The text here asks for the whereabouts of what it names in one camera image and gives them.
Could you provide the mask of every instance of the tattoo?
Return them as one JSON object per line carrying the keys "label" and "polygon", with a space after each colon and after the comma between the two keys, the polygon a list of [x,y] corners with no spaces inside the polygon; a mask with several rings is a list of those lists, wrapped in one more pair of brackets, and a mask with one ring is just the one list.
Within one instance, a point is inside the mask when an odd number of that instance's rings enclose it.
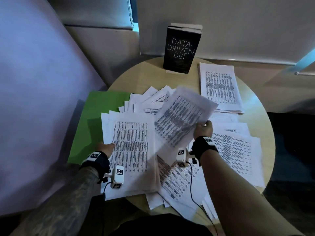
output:
{"label": "tattoo", "polygon": [[98,173],[82,168],[26,219],[26,235],[77,235],[88,212]]}

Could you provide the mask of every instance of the book cover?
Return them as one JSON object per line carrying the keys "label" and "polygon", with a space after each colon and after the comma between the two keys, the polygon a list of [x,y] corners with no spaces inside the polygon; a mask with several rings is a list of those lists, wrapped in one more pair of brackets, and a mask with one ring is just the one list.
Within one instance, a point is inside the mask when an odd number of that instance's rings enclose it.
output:
{"label": "book cover", "polygon": [[163,68],[187,74],[197,51],[201,34],[167,29]]}

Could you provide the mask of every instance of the green folder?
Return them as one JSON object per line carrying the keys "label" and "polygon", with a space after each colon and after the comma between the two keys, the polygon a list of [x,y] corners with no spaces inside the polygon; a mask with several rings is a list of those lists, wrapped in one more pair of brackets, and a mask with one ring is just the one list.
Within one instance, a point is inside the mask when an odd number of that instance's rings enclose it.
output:
{"label": "green folder", "polygon": [[130,93],[120,91],[90,92],[74,136],[68,163],[81,164],[103,141],[101,113],[110,110],[119,112],[118,107],[129,101]]}

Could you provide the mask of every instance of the hand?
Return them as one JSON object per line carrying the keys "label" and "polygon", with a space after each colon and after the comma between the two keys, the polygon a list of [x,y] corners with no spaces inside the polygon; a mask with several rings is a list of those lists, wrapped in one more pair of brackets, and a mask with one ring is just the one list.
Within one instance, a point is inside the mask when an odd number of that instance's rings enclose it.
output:
{"label": "hand", "polygon": [[95,150],[96,151],[100,151],[100,152],[104,152],[108,158],[111,157],[113,150],[115,148],[115,144],[111,143],[111,144],[104,144],[103,142],[100,142],[97,144]]}
{"label": "hand", "polygon": [[205,136],[205,137],[211,137],[213,133],[213,127],[211,121],[206,122],[206,126],[202,123],[197,123],[195,131],[194,131],[194,139],[197,139],[197,137]]}

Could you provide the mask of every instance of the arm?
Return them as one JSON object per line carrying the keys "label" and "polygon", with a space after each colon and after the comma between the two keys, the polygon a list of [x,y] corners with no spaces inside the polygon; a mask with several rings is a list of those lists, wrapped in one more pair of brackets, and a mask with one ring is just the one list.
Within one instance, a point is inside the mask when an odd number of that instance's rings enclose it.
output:
{"label": "arm", "polygon": [[[194,138],[212,136],[212,124],[198,125]],[[209,194],[226,235],[303,235],[282,217],[260,193],[236,173],[214,150],[200,163]]]}
{"label": "arm", "polygon": [[[99,144],[97,151],[112,154],[114,144]],[[11,235],[77,235],[88,212],[99,174],[93,167],[77,175],[35,209]]]}

